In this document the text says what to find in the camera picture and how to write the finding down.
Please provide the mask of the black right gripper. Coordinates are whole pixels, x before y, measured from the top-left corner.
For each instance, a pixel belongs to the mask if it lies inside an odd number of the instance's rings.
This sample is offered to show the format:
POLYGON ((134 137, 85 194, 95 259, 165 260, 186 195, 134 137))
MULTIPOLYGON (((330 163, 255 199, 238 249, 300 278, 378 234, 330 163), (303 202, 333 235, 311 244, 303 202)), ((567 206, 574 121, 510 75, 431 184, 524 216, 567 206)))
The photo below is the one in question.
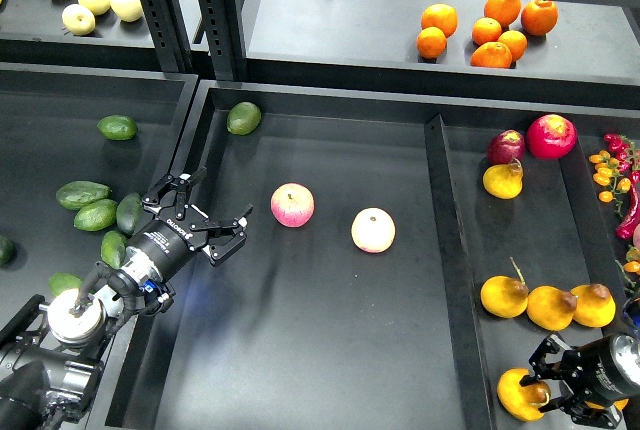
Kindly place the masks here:
POLYGON ((559 410, 578 425, 619 425, 622 411, 616 403, 639 395, 639 340, 611 334, 575 347, 559 333, 545 337, 529 358, 532 374, 519 384, 542 380, 565 381, 560 394, 540 411, 559 410))

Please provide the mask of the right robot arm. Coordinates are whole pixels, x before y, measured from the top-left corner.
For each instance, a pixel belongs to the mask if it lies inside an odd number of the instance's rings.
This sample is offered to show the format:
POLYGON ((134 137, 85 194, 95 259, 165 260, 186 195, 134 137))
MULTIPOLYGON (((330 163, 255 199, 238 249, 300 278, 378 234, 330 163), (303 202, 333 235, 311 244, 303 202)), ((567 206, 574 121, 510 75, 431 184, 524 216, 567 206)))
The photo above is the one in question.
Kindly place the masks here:
POLYGON ((615 429, 622 420, 615 403, 639 395, 639 299, 629 299, 622 310, 628 330, 612 333, 582 346, 570 346, 557 332, 550 333, 529 359, 533 373, 521 378, 523 388, 555 380, 566 392, 539 411, 560 410, 572 421, 615 429))

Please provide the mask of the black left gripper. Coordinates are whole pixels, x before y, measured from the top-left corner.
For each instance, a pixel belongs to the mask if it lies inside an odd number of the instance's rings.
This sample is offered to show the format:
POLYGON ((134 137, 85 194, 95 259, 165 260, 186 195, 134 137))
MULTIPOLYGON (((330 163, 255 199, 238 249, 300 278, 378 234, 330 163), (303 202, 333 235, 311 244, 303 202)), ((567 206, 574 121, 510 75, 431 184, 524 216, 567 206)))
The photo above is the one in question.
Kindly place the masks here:
POLYGON ((244 246, 252 205, 239 216, 217 221, 189 205, 192 190, 206 175, 206 168, 167 173, 141 197, 143 210, 156 217, 126 243, 122 272, 134 282, 167 282, 195 252, 219 266, 244 246))

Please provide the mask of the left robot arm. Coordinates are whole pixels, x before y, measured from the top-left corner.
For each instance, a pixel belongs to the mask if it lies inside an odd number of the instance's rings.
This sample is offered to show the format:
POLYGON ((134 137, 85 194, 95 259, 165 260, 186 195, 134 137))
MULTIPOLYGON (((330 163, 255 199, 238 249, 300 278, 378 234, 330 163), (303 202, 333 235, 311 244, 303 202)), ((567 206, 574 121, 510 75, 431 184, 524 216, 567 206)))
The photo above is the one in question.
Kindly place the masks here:
POLYGON ((76 289, 32 296, 1 330, 1 426, 58 429, 90 410, 103 356, 134 317, 166 312, 174 275, 197 253, 212 265, 246 241, 252 210, 214 221, 190 203, 206 171, 163 176, 141 199, 151 219, 98 261, 76 289))

